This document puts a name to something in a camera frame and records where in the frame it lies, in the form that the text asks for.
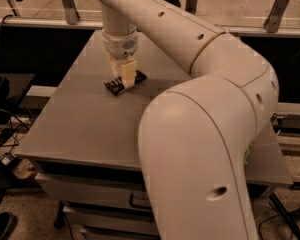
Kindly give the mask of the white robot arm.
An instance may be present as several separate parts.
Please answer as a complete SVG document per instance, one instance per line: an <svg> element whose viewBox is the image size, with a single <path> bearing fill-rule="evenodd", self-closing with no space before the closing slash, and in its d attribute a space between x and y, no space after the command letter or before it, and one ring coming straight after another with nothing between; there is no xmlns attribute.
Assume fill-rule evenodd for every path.
<svg viewBox="0 0 300 240"><path fill-rule="evenodd" d="M163 0L99 0L190 80L154 98L138 149L161 240L258 240L244 154L269 126L279 85L270 63L225 29Z"/></svg>

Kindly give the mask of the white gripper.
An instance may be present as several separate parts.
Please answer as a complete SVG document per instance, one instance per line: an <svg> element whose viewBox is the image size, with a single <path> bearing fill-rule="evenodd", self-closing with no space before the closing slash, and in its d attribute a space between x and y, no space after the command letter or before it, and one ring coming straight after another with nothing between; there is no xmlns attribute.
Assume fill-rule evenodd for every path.
<svg viewBox="0 0 300 240"><path fill-rule="evenodd" d="M137 62L131 60L122 64L122 60L128 55L133 55L138 46L138 34L133 31L131 34L124 36L114 36L102 31L102 40L105 49L110 54L108 55L108 61L115 78L120 76L123 85L126 89L129 89L135 84Z"/></svg>

